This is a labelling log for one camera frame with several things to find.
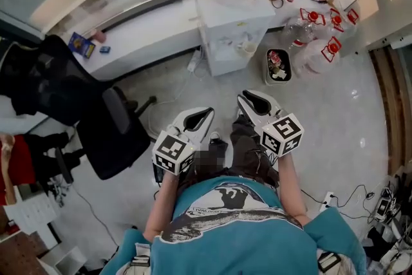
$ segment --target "cable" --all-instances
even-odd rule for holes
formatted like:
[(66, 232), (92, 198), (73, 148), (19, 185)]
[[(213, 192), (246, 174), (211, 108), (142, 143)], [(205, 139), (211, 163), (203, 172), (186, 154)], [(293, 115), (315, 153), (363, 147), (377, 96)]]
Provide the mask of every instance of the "cable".
[(318, 200), (316, 200), (315, 198), (313, 198), (312, 196), (310, 196), (306, 191), (304, 191), (303, 189), (301, 189), (301, 192), (304, 193), (307, 197), (310, 197), (312, 200), (314, 200), (315, 202), (319, 203), (319, 204), (325, 204), (326, 202), (320, 202)]
[(372, 192), (368, 193), (367, 190), (366, 190), (366, 186), (365, 186), (364, 184), (361, 184), (361, 185), (358, 185), (358, 186), (353, 190), (353, 192), (352, 192), (352, 194), (349, 196), (348, 200), (345, 202), (345, 204), (343, 204), (343, 205), (341, 205), (341, 206), (339, 206), (339, 199), (338, 199), (338, 197), (335, 196), (335, 195), (332, 195), (332, 198), (336, 198), (337, 207), (338, 207), (338, 208), (341, 208), (341, 207), (346, 206), (346, 204), (350, 201), (350, 199), (352, 198), (353, 194), (355, 194), (356, 190), (357, 190), (359, 187), (363, 187), (363, 188), (365, 189), (365, 199), (366, 199), (366, 200), (371, 200), (371, 199), (375, 196), (375, 193), (372, 193)]
[(97, 215), (96, 215), (95, 211), (93, 210), (93, 207), (91, 206), (91, 204), (89, 203), (89, 201), (88, 201), (87, 199), (85, 199), (85, 198), (76, 190), (76, 188), (75, 188), (75, 186), (74, 186), (73, 184), (72, 184), (71, 186), (73, 187), (73, 190), (89, 205), (90, 211), (91, 211), (92, 215), (96, 218), (96, 220), (97, 220), (98, 222), (100, 222), (100, 223), (103, 225), (103, 227), (104, 227), (105, 230), (108, 232), (108, 234), (109, 234), (111, 240), (113, 241), (113, 243), (118, 247), (118, 244), (116, 243), (115, 239), (114, 239), (113, 236), (111, 235), (111, 233), (110, 233), (110, 231), (109, 231), (109, 228), (106, 226), (106, 224), (105, 224), (102, 220), (100, 220), (100, 219), (97, 217)]
[[(373, 220), (370, 221), (370, 218), (371, 218), (371, 216), (373, 216), (373, 213), (372, 213), (371, 211), (369, 211), (367, 208), (365, 208), (365, 201), (366, 201), (366, 200), (371, 200), (371, 199), (375, 196), (375, 193), (373, 193), (373, 192), (368, 193), (368, 191), (366, 190), (366, 186), (365, 186), (364, 184), (358, 185), (358, 186), (353, 190), (353, 192), (352, 192), (352, 194), (350, 195), (349, 199), (348, 199), (348, 200), (346, 201), (346, 203), (343, 204), (343, 205), (339, 205), (339, 199), (338, 199), (337, 196), (331, 195), (331, 197), (337, 199), (337, 207), (338, 207), (338, 208), (344, 207), (346, 204), (348, 204), (348, 202), (349, 202), (350, 199), (352, 198), (353, 194), (356, 192), (356, 190), (357, 190), (359, 187), (363, 187), (363, 188), (365, 189), (365, 198), (363, 199), (362, 207), (363, 207), (363, 209), (364, 209), (366, 212), (368, 212), (369, 215), (367, 215), (367, 216), (349, 216), (349, 215), (347, 215), (346, 213), (343, 213), (343, 212), (340, 212), (340, 211), (339, 211), (339, 213), (340, 213), (341, 215), (343, 215), (343, 216), (347, 216), (347, 217), (350, 218), (350, 219), (368, 218), (368, 224), (369, 224), (369, 223), (371, 223), (371, 222), (373, 221)], [(301, 189), (301, 191), (302, 191), (302, 193), (304, 193), (307, 197), (310, 197), (310, 198), (311, 198), (312, 200), (314, 200), (315, 202), (317, 202), (317, 203), (319, 203), (319, 204), (327, 204), (326, 202), (320, 202), (320, 201), (318, 201), (317, 199), (315, 199), (314, 197), (312, 197), (311, 195), (309, 195), (309, 194), (308, 194), (306, 191), (304, 191), (303, 189)]]
[(196, 70), (197, 66), (198, 66), (199, 63), (202, 61), (202, 58), (203, 58), (203, 48), (202, 48), (201, 46), (200, 46), (200, 52), (201, 52), (200, 60), (196, 63), (196, 65), (194, 66), (193, 71), (191, 71), (190, 74), (189, 74), (189, 76), (186, 78), (186, 81), (185, 81), (185, 83), (183, 84), (181, 90), (179, 91), (177, 97), (175, 97), (173, 100), (170, 100), (170, 101), (163, 101), (163, 102), (160, 102), (160, 103), (151, 104), (151, 106), (150, 106), (149, 109), (147, 110), (147, 126), (148, 126), (148, 129), (149, 129), (149, 132), (152, 133), (152, 135), (154, 136), (154, 138), (156, 138), (156, 137), (159, 135), (159, 133), (155, 132), (155, 131), (152, 129), (151, 120), (150, 120), (152, 109), (153, 109), (154, 107), (160, 106), (160, 105), (162, 105), (162, 104), (174, 103), (174, 102), (176, 102), (178, 99), (180, 99), (180, 97), (181, 97), (182, 94), (183, 94), (183, 91), (185, 90), (187, 84), (188, 84), (189, 81), (190, 81), (190, 78), (192, 77), (192, 74), (193, 74), (195, 77), (197, 77), (198, 79), (200, 79), (200, 77), (198, 77), (198, 76), (196, 76), (196, 75), (194, 74), (194, 71)]

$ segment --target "small box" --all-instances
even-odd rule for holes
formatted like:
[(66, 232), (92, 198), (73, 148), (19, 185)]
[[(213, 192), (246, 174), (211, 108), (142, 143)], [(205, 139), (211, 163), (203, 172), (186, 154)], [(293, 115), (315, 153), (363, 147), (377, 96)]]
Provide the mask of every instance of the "small box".
[(154, 165), (178, 175), (193, 163), (196, 149), (190, 142), (162, 131), (154, 144), (152, 161)]
[(261, 145), (283, 156), (299, 147), (304, 129), (293, 113), (262, 127)]
[(90, 40), (82, 37), (76, 32), (73, 32), (73, 35), (71, 35), (68, 46), (72, 52), (76, 52), (87, 59), (90, 58), (96, 47)]
[(110, 46), (102, 46), (102, 47), (100, 47), (100, 53), (101, 54), (108, 54), (109, 52), (110, 52)]

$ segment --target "red cloth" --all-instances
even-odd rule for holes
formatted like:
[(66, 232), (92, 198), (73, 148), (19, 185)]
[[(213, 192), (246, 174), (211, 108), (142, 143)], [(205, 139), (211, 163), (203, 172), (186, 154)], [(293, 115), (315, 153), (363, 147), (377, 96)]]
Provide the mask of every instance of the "red cloth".
[[(32, 158), (26, 141), (22, 135), (16, 135), (12, 157), (8, 165), (8, 175), (13, 185), (34, 184), (36, 182)], [(0, 172), (0, 205), (7, 205), (5, 181)]]

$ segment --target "white cable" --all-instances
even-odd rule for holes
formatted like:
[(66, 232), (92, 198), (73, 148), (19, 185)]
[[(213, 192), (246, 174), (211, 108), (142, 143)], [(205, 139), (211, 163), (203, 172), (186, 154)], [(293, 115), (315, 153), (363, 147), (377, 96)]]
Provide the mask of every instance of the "white cable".
[(160, 106), (160, 105), (162, 105), (162, 104), (174, 103), (174, 102), (176, 102), (178, 99), (180, 99), (180, 97), (181, 97), (182, 94), (183, 94), (183, 91), (185, 90), (187, 84), (189, 83), (189, 81), (190, 81), (190, 79), (191, 79), (191, 77), (192, 77), (192, 73), (193, 73), (193, 75), (194, 75), (195, 77), (197, 77), (198, 79), (203, 78), (203, 77), (198, 77), (198, 76), (196, 76), (196, 74), (194, 73), (194, 72), (196, 71), (199, 63), (201, 63), (201, 61), (203, 60), (203, 48), (202, 48), (201, 46), (200, 46), (200, 53), (201, 53), (200, 60), (199, 60), (199, 61), (196, 63), (196, 65), (194, 66), (193, 71), (190, 72), (188, 78), (187, 78), (186, 81), (185, 81), (185, 84), (182, 86), (182, 88), (181, 88), (181, 90), (179, 91), (179, 93), (177, 94), (177, 96), (176, 96), (173, 100), (170, 100), (170, 101), (163, 101), (163, 102), (160, 102), (160, 103), (151, 104), (151, 106), (150, 106), (149, 109), (147, 110), (147, 126), (148, 126), (148, 129), (149, 129), (149, 132), (153, 135), (153, 138), (157, 138), (157, 137), (159, 136), (159, 133), (157, 133), (157, 132), (152, 128), (152, 125), (151, 125), (150, 118), (151, 118), (151, 111), (152, 111), (152, 109), (153, 109), (154, 107)]
[(78, 194), (78, 196), (81, 199), (83, 199), (89, 205), (89, 208), (90, 208), (90, 211), (91, 211), (92, 215), (96, 218), (96, 220), (98, 222), (100, 222), (102, 224), (102, 226), (105, 228), (105, 230), (106, 230), (107, 234), (109, 235), (110, 239), (112, 240), (112, 242), (118, 247), (118, 244), (117, 244), (116, 240), (114, 239), (113, 235), (110, 233), (109, 228), (107, 227), (107, 225), (102, 220), (100, 220), (98, 218), (98, 216), (96, 215), (95, 210), (93, 210), (93, 207), (91, 206), (90, 202), (76, 190), (76, 187), (75, 187), (74, 184), (72, 184), (71, 186), (72, 186), (73, 190)]

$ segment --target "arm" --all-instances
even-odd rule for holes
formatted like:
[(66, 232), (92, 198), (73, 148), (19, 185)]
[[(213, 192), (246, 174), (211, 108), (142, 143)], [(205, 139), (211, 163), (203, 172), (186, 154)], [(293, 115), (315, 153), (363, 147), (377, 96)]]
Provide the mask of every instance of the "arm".
[(293, 216), (301, 225), (306, 225), (310, 219), (306, 216), (306, 206), (303, 202), (301, 188), (297, 181), (292, 155), (279, 157), (280, 199), (286, 213)]
[(13, 146), (15, 138), (13, 137), (13, 135), (0, 133), (0, 142), (1, 144), (8, 144), (9, 146)]
[(169, 172), (165, 173), (143, 233), (144, 238), (149, 242), (153, 242), (155, 236), (160, 235), (172, 220), (178, 184), (178, 176)]
[(16, 204), (15, 193), (13, 188), (13, 183), (8, 175), (8, 166), (10, 163), (10, 158), (12, 156), (12, 148), (3, 147), (1, 149), (1, 174), (5, 182), (6, 187), (6, 202), (8, 205)]

